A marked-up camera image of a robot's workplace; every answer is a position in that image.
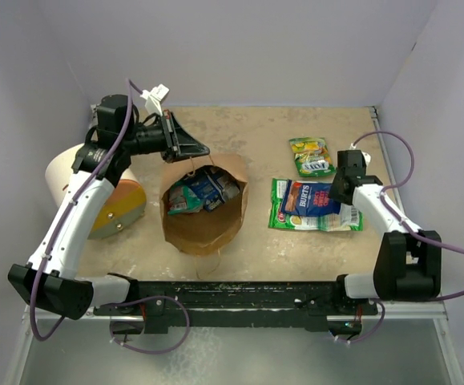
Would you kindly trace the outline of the green Fox's candy bag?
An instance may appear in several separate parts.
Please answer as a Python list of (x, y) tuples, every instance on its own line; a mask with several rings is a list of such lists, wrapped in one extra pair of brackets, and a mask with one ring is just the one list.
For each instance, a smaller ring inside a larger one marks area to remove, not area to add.
[(323, 177), (336, 172), (324, 138), (297, 137), (288, 143), (299, 176)]

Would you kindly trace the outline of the green white chips bag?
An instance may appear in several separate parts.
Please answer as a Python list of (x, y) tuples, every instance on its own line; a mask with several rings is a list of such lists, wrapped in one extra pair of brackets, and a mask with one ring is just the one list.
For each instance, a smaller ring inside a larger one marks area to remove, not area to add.
[(280, 206), (283, 200), (287, 180), (272, 179), (271, 183), (271, 213), (268, 220), (270, 229), (287, 229), (295, 231), (362, 231), (364, 221), (362, 214), (352, 206), (341, 204), (339, 214), (323, 217), (299, 217), (283, 214)]

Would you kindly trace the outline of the blue Burts chips bag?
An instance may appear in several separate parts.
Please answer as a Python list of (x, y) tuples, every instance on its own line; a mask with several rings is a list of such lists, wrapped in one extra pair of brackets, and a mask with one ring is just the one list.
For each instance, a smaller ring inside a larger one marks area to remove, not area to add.
[(280, 210), (299, 217), (323, 217), (339, 214), (341, 203), (329, 197), (330, 183), (287, 180)]

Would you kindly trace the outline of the brown paper bag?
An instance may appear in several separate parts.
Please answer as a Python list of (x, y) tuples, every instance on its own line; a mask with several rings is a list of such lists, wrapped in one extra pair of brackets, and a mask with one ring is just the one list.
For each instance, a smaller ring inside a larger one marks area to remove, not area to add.
[[(170, 214), (169, 195), (175, 184), (200, 178), (204, 171), (230, 176), (238, 193), (211, 210), (201, 208), (192, 213)], [(159, 212), (164, 240), (194, 260), (216, 257), (217, 262), (221, 263), (225, 250), (243, 226), (248, 193), (246, 163), (236, 153), (213, 153), (165, 164), (159, 188)]]

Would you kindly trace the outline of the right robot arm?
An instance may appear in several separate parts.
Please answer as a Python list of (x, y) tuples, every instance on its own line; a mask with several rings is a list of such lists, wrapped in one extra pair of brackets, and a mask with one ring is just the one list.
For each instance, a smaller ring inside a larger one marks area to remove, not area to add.
[(337, 173), (329, 197), (359, 210), (381, 237), (373, 272), (346, 274), (343, 287), (331, 296), (333, 308), (349, 314), (361, 299), (424, 302), (441, 291), (442, 251), (435, 231), (403, 217), (403, 212), (383, 191), (381, 180), (367, 174), (367, 162), (359, 150), (337, 153)]

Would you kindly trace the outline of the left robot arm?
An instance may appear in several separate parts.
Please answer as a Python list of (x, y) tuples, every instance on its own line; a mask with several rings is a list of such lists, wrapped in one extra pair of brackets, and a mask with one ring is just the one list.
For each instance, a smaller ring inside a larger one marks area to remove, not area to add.
[(121, 314), (139, 308), (134, 282), (117, 274), (77, 279), (79, 259), (99, 212), (138, 155), (159, 153), (173, 163), (209, 153), (169, 110), (159, 89), (143, 91), (147, 119), (126, 95), (108, 95), (95, 107), (93, 124), (75, 153), (67, 190), (50, 228), (24, 265), (10, 267), (8, 280), (28, 304), (30, 316), (45, 310), (81, 318), (89, 308), (112, 304)]

